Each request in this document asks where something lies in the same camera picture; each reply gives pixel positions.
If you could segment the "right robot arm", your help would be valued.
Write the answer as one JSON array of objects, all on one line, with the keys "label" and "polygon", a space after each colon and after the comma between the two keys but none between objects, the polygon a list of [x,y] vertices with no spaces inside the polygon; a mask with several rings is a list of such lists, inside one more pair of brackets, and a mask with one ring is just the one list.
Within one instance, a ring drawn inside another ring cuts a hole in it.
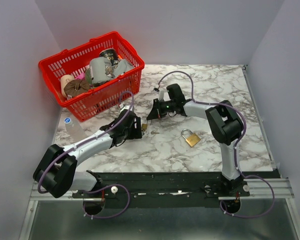
[{"label": "right robot arm", "polygon": [[233,195],[243,181],[238,160],[237,141],[241,139],[246,127],[239,115],[227,100],[205,105],[195,102],[193,99],[186,99],[177,83],[168,85],[166,90],[170,100],[165,101],[164,93],[160,91],[159,98],[153,100],[152,109],[146,120],[161,119],[168,113],[206,119],[211,133],[221,149],[220,191],[226,196]]}]

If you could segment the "red plastic shopping basket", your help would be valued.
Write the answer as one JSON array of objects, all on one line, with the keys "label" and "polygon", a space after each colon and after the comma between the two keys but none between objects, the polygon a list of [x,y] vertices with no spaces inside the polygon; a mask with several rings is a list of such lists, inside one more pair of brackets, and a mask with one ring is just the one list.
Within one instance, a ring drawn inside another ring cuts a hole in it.
[{"label": "red plastic shopping basket", "polygon": [[[110,80],[100,86],[92,85],[90,61],[98,58],[100,52],[113,48],[121,58],[127,60],[134,69]],[[139,92],[144,61],[138,56],[133,46],[118,32],[112,31],[102,36],[92,38],[89,42],[70,50],[63,50],[58,54],[41,60],[38,66],[43,79],[54,94],[58,104],[68,109],[80,122],[84,122],[95,115],[117,105]],[[63,97],[60,79],[63,75],[77,77],[85,73],[90,90],[75,97]]]}]

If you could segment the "black can in basket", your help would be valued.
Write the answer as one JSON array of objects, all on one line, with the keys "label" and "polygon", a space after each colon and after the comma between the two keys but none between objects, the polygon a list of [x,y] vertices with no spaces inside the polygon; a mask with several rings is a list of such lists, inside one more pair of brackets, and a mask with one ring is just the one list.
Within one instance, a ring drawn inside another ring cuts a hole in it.
[{"label": "black can in basket", "polygon": [[100,52],[99,57],[104,57],[110,60],[111,65],[113,67],[117,66],[119,62],[121,61],[121,58],[117,54],[116,50],[114,48],[107,48]]}]

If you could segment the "clear plastic water bottle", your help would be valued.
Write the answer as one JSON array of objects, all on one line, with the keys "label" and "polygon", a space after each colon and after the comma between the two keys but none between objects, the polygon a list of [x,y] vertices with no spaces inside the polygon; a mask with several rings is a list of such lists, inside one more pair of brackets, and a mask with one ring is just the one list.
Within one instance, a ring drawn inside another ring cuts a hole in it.
[{"label": "clear plastic water bottle", "polygon": [[66,117],[64,119],[64,124],[67,133],[73,139],[74,143],[82,141],[88,137],[75,117]]}]

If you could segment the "large brass padlock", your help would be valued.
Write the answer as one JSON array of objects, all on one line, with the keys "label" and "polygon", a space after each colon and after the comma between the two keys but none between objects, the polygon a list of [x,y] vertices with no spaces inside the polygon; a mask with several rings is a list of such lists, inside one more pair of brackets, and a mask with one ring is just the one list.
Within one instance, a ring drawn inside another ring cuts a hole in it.
[{"label": "large brass padlock", "polygon": [[201,141],[201,138],[196,133],[187,128],[181,131],[181,136],[191,148]]}]

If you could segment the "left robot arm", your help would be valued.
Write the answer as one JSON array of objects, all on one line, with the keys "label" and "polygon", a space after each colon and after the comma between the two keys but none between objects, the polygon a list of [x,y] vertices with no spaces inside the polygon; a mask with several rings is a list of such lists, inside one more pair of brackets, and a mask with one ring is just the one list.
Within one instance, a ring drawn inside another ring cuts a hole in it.
[{"label": "left robot arm", "polygon": [[93,135],[76,143],[48,147],[33,173],[38,191],[59,198],[67,191],[84,191],[94,198],[100,194],[101,185],[90,170],[77,171],[77,167],[92,156],[119,146],[125,140],[141,139],[141,118],[124,109],[111,123],[100,127]]}]

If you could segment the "grey cloth in basket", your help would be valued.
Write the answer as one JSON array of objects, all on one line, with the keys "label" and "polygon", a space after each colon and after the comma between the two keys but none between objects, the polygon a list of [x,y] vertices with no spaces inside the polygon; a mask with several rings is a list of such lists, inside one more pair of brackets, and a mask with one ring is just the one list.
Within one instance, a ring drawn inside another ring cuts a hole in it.
[{"label": "grey cloth in basket", "polygon": [[126,59],[122,59],[114,68],[113,76],[114,76],[114,78],[117,78],[133,69],[134,69],[133,65],[131,65]]}]

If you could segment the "pink item in basket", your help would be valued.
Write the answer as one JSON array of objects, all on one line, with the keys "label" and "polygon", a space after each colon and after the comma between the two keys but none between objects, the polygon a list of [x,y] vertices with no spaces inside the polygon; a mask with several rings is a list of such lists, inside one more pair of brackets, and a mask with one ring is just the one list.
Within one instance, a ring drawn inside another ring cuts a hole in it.
[{"label": "pink item in basket", "polygon": [[84,78],[85,78],[84,72],[75,77],[76,80],[83,80]]}]

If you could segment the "beige cup in basket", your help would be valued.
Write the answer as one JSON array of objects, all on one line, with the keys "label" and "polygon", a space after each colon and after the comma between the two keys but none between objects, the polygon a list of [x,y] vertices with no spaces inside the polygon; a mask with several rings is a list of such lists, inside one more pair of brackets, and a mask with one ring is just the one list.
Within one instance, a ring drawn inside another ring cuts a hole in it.
[{"label": "beige cup in basket", "polygon": [[65,74],[60,78],[60,87],[61,87],[61,94],[63,97],[67,98],[67,95],[65,93],[65,87],[68,83],[73,81],[75,78],[70,74]]}]

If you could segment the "small brass padlock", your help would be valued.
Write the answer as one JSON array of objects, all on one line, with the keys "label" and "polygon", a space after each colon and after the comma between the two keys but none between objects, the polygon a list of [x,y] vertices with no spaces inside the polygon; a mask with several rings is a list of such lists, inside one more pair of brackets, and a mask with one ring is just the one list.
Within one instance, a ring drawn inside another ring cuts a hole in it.
[{"label": "small brass padlock", "polygon": [[147,128],[148,128],[148,124],[147,123],[142,123],[141,124],[141,131],[143,133],[145,133],[147,131]]}]

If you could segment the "aluminium frame rail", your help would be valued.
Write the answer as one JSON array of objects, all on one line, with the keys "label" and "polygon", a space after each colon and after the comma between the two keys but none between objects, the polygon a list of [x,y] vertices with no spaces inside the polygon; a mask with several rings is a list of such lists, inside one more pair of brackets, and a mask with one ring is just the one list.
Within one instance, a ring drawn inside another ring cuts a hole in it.
[{"label": "aluminium frame rail", "polygon": [[120,194],[130,194],[132,198],[137,196],[159,197],[159,196],[190,196],[195,193],[203,194],[208,199],[234,200],[239,198],[257,199],[289,199],[294,197],[294,193],[287,178],[244,179],[237,187],[227,190],[221,184],[221,179],[205,178],[201,180],[181,179],[181,180],[159,180],[152,175],[150,179],[142,180],[121,180],[114,181],[98,180],[96,189],[84,190],[82,186],[71,189],[68,184],[46,185],[40,187],[42,192],[46,192],[47,199],[106,199],[115,198]]}]

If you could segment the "grey printed cloth roll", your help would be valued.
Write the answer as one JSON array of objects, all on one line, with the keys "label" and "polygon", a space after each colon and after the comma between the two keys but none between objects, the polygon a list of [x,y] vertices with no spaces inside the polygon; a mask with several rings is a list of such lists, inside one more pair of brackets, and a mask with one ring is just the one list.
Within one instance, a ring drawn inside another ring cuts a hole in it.
[{"label": "grey printed cloth roll", "polygon": [[93,58],[90,63],[91,82],[98,87],[114,79],[112,63],[106,57]]}]

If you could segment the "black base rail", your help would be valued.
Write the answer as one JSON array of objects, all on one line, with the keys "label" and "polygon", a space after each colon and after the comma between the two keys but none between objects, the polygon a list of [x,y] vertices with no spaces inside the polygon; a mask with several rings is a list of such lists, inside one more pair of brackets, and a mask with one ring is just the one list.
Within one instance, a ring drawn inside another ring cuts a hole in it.
[{"label": "black base rail", "polygon": [[248,184],[240,177],[228,182],[220,172],[95,172],[96,190],[116,185],[103,193],[74,193],[75,199],[85,202],[104,198],[112,209],[130,208],[217,208],[219,199],[235,200],[248,197]]}]

